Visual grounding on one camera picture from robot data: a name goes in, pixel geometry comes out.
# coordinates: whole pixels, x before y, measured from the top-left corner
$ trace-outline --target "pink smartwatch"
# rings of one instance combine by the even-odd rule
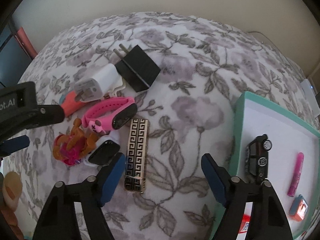
[[[106,134],[107,131],[118,130],[138,111],[138,107],[132,97],[114,97],[105,99],[85,112],[82,117],[82,126],[89,127],[93,132]]]

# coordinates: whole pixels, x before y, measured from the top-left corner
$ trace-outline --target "black power adapter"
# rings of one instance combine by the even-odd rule
[[[149,89],[160,73],[160,68],[138,45],[130,51],[122,44],[119,47],[126,55],[123,57],[117,49],[113,50],[121,58],[115,64],[118,73],[134,91],[141,92]]]

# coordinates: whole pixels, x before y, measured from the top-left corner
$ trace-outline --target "white wall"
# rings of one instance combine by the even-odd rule
[[[65,28],[137,11],[196,15],[261,31],[306,74],[319,59],[320,27],[302,0],[24,0],[13,17],[39,51]]]

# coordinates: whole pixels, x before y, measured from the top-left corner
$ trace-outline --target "greek key pattern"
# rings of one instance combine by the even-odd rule
[[[145,189],[144,171],[147,155],[147,134],[147,119],[131,120],[124,180],[124,188],[126,190],[142,193]]]

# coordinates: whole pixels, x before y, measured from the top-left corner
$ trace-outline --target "power adapter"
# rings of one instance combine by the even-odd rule
[[[123,57],[117,49],[113,50],[121,58],[115,64],[118,73],[134,91],[141,92],[149,89],[160,73],[160,68],[138,45],[130,51],[122,44],[119,47],[126,55]]]
[[[117,72],[115,65],[107,64],[92,77],[80,80],[75,84],[75,101],[88,103],[102,99],[107,93],[114,96],[116,91],[124,88],[125,83]]]

